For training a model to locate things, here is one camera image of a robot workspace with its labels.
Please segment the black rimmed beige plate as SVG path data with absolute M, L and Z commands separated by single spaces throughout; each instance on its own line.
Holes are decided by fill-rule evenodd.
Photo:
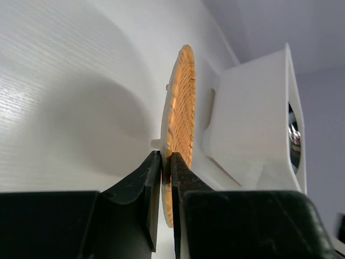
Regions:
M 294 172 L 297 173 L 301 158 L 301 133 L 290 104 L 288 104 L 288 136 L 290 160 Z

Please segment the round orange woven basket plate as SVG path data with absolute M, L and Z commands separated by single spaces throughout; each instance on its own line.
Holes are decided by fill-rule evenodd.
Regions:
M 191 168 L 194 150 L 196 70 L 194 52 L 184 45 L 177 56 L 168 84 L 162 114 L 161 135 L 151 141 L 151 147 L 162 156 L 161 194 L 164 218 L 173 227 L 170 157 L 180 153 Z

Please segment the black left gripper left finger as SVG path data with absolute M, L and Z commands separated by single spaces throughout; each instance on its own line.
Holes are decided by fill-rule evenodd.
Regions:
M 152 151 L 132 173 L 101 193 L 100 252 L 156 250 L 161 154 Z

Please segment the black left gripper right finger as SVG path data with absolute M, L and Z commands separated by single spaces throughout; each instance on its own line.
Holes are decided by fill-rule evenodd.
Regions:
M 173 229 L 176 258 L 193 258 L 191 253 L 204 234 L 202 220 L 205 209 L 202 198 L 215 190 L 199 178 L 180 153 L 170 157 Z

